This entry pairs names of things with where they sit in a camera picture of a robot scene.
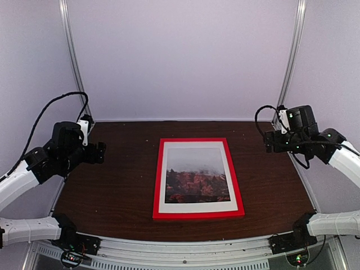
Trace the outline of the red forest photo print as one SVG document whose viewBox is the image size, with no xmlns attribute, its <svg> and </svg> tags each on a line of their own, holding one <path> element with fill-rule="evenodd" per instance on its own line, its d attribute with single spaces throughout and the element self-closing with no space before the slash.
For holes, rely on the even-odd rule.
<svg viewBox="0 0 360 270">
<path fill-rule="evenodd" d="M 166 204 L 230 201 L 219 148 L 170 148 L 166 160 Z"/>
</svg>

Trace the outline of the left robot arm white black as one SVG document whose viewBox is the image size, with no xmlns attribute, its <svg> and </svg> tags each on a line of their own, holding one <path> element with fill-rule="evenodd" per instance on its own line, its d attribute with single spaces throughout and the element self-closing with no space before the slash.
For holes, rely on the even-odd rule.
<svg viewBox="0 0 360 270">
<path fill-rule="evenodd" d="M 90 120 L 54 124 L 51 139 L 20 159 L 12 172 L 1 177 L 1 209 L 54 176 L 66 178 L 81 163 L 102 164 L 106 144 L 90 143 Z M 65 214 L 38 219 L 1 219 L 1 247 L 18 242 L 52 240 L 75 250 L 81 244 L 76 225 Z"/>
</svg>

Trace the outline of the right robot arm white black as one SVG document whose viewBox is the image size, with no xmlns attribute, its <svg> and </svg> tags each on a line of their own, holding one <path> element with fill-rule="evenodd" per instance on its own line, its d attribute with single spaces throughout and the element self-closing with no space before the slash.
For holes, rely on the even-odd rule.
<svg viewBox="0 0 360 270">
<path fill-rule="evenodd" d="M 305 169 L 309 169 L 311 159 L 318 158 L 359 185 L 359 151 L 333 128 L 319 132 L 311 106 L 291 109 L 279 106 L 275 112 L 281 128 L 260 131 L 267 152 L 301 154 L 305 159 L 301 166 Z M 294 223 L 288 242 L 292 248 L 298 249 L 310 237 L 321 235 L 359 236 L 359 211 L 306 213 Z"/>
</svg>

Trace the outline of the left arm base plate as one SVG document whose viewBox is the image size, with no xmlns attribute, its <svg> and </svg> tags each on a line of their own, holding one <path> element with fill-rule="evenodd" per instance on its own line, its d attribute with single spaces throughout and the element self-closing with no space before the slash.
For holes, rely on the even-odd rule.
<svg viewBox="0 0 360 270">
<path fill-rule="evenodd" d="M 51 244 L 62 250 L 81 253 L 84 255 L 97 255 L 101 239 L 70 231 L 61 233 L 60 238 L 58 240 L 52 240 Z"/>
</svg>

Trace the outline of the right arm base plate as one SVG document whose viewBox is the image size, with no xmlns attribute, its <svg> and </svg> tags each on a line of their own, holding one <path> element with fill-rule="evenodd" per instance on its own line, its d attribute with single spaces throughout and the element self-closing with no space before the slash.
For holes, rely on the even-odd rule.
<svg viewBox="0 0 360 270">
<path fill-rule="evenodd" d="M 297 241 L 293 233 L 286 233 L 282 235 L 274 234 L 268 238 L 272 254 L 287 253 L 290 251 L 304 249 L 317 243 L 317 238 L 309 236 L 305 241 Z"/>
</svg>

